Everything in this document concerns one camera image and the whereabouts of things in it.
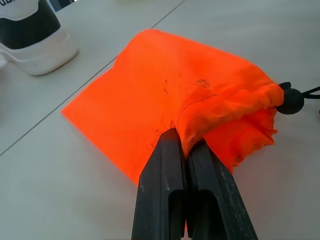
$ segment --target table surface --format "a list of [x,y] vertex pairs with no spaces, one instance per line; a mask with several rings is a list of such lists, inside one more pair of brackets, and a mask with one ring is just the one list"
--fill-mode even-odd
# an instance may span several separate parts
[[[79,0],[57,13],[80,46],[55,72],[0,71],[0,238],[129,239],[137,189],[60,111],[154,27],[242,56],[276,82],[319,86],[320,2]],[[234,178],[260,240],[320,238],[319,101],[277,114],[275,145]]]

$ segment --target black drawstring cord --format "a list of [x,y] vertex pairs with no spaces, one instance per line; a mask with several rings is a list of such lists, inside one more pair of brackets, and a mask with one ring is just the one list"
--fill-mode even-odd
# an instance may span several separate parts
[[320,94],[312,94],[314,92],[320,91],[320,86],[315,87],[314,89],[311,89],[309,91],[305,91],[302,93],[302,96],[305,99],[320,99]]
[[304,93],[291,88],[290,82],[281,83],[279,86],[283,89],[284,100],[282,105],[277,106],[276,109],[282,114],[296,114],[303,108],[305,99],[320,99],[320,94],[311,94],[320,91],[320,86],[305,91]]

